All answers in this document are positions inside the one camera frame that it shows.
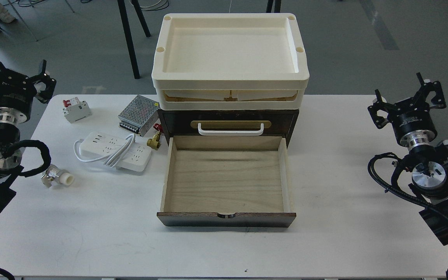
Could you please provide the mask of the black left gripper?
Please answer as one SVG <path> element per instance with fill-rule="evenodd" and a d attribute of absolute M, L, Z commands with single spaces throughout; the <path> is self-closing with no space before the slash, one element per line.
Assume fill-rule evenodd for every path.
<path fill-rule="evenodd" d="M 0 62 L 0 108 L 16 109 L 30 119 L 32 101 L 35 97 L 41 103 L 49 103 L 53 97 L 57 81 L 46 73 L 47 62 L 42 60 L 39 73 L 28 77 Z M 44 90 L 36 91 L 34 85 L 43 83 Z"/>

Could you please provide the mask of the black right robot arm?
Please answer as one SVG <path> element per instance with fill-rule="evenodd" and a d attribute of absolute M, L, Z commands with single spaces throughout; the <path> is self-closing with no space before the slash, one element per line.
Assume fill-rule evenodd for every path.
<path fill-rule="evenodd" d="M 397 103 L 387 103 L 379 90 L 368 107 L 378 129 L 391 124 L 398 145 L 408 149 L 399 158 L 392 152 L 377 154 L 368 162 L 371 178 L 386 193 L 423 207 L 421 218 L 443 245 L 448 245 L 448 140 L 437 146 L 430 116 L 432 109 L 446 108 L 440 81 L 423 79 L 416 74 L 420 88 L 416 94 Z"/>

